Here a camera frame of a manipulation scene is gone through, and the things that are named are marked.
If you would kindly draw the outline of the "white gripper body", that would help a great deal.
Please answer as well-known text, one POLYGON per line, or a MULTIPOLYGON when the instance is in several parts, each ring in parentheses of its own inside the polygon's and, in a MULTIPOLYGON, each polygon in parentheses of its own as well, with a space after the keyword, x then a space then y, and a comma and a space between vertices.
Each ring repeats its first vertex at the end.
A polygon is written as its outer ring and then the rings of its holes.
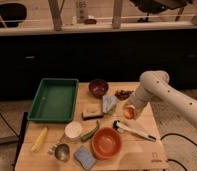
POLYGON ((151 94, 144 88, 137 88, 128 98, 128 102, 137 109, 143 109, 151 99, 151 94))

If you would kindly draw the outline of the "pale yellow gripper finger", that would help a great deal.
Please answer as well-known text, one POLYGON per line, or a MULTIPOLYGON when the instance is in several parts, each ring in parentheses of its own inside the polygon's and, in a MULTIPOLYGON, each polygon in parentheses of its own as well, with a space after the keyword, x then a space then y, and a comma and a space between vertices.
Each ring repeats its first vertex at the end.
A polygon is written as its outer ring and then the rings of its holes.
POLYGON ((138 110, 134 107, 134 106, 131 106, 131 114, 132 114, 132 119, 137 119, 138 118, 138 110))

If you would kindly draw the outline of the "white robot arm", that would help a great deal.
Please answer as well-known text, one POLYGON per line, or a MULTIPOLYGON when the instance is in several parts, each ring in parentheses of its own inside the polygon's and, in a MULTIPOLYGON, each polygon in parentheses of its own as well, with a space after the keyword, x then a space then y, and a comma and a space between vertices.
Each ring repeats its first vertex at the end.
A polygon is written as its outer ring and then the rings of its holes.
POLYGON ((145 71, 140 76, 137 89, 128 102, 140 112, 153 96, 171 104, 197 129, 197 101, 169 85, 166 71, 145 71))

